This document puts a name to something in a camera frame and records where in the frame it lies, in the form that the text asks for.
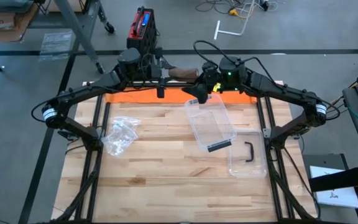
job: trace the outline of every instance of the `wooden handle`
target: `wooden handle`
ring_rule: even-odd
[[[176,81],[193,83],[198,78],[198,69],[172,68],[169,70],[168,74]]]

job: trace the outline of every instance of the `wheel caster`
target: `wheel caster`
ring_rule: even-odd
[[[107,32],[109,32],[110,34],[113,34],[116,30],[115,28],[109,23],[107,22],[105,25],[104,25],[104,28],[107,30]]]
[[[96,63],[96,68],[98,69],[98,72],[100,73],[100,74],[104,74],[104,68],[103,68],[103,66],[98,62],[98,63]]]

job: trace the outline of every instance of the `plastic container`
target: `plastic container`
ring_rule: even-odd
[[[204,104],[199,104],[197,99],[189,100],[185,109],[200,149],[212,152],[229,146],[236,137],[219,95],[209,95]]]
[[[229,172],[235,177],[263,178],[267,173],[264,137],[260,130],[236,128],[229,148]]]

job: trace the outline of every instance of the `black handle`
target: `black handle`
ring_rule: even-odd
[[[224,148],[224,147],[228,147],[228,146],[231,146],[231,142],[230,142],[230,141],[220,142],[220,143],[217,143],[217,144],[214,145],[214,146],[208,147],[208,152],[213,152],[213,151],[216,151],[216,150],[218,150],[218,149],[221,149],[221,148]]]
[[[245,144],[248,144],[251,148],[251,158],[246,159],[246,162],[252,162],[254,160],[254,145],[251,142],[245,142]]]
[[[142,6],[140,8],[139,15],[137,16],[135,27],[134,27],[134,35],[137,35],[137,26],[139,25],[140,18],[142,17],[143,13],[144,13],[144,6]]]

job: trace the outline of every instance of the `white label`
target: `white label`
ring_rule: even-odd
[[[323,113],[323,114],[327,113],[327,107],[324,105],[316,105],[316,110],[317,113]]]
[[[46,121],[51,116],[56,116],[57,112],[55,111],[55,109],[50,108],[50,109],[47,109],[42,115],[44,116],[44,120]]]

